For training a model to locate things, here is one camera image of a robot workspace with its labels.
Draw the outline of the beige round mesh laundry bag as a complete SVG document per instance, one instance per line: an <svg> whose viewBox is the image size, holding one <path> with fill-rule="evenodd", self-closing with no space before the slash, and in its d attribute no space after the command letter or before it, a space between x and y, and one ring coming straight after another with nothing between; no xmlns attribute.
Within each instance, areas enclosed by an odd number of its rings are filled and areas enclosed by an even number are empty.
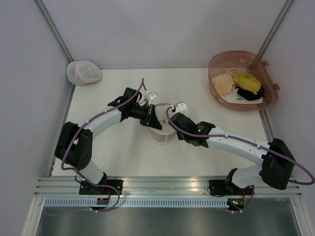
<svg viewBox="0 0 315 236"><path fill-rule="evenodd" d="M162 126L162 130L147 127L146 132L150 139L158 144L165 145L175 137L175 130L169 125L166 117L166 109L170 107L169 103L159 103L155 105L157 119Z"/></svg>

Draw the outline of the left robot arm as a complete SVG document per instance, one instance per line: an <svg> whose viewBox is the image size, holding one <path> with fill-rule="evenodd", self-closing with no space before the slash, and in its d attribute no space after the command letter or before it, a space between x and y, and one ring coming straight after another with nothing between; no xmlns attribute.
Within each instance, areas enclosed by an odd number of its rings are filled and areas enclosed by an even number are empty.
<svg viewBox="0 0 315 236"><path fill-rule="evenodd" d="M105 111L90 120L78 124L68 121L63 125L55 148L55 157L68 164L67 170L74 170L90 184L90 189L101 195L107 190L107 175L92 161L93 139L109 127L127 118L140 121L142 126L162 130L155 105L138 103L140 91L126 88L124 94L108 104Z"/></svg>

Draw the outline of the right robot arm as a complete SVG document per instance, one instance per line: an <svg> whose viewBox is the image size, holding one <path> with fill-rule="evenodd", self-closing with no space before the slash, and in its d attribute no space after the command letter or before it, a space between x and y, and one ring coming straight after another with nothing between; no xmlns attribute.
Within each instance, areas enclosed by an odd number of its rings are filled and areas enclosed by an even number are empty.
<svg viewBox="0 0 315 236"><path fill-rule="evenodd" d="M254 163L251 167L234 168L229 172L224 180L228 193L236 194L259 183L278 190L287 188L295 159L283 140L274 138L265 142L246 139L208 122L196 124L182 113L173 115L170 125L176 130L179 140L195 147L227 151Z"/></svg>

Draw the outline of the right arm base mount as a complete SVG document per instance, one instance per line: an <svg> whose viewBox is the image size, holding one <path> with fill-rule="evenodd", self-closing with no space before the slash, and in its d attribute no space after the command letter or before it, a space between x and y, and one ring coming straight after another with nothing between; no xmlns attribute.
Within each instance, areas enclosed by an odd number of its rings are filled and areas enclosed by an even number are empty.
<svg viewBox="0 0 315 236"><path fill-rule="evenodd" d="M227 175L226 179L209 180L207 192L213 197L251 196L254 192L252 186L240 188L232 183L232 177L236 170L237 168L232 169Z"/></svg>

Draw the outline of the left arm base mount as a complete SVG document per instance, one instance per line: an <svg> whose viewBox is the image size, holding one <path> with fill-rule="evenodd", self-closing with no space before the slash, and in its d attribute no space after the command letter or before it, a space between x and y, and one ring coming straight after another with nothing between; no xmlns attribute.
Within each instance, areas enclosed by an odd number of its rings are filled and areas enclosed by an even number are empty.
<svg viewBox="0 0 315 236"><path fill-rule="evenodd" d="M97 184L91 184L83 180L82 175L79 174L81 180L75 180L80 183L79 195L121 195L123 189L123 180L121 179L108 179L106 173L103 172L103 177Z"/></svg>

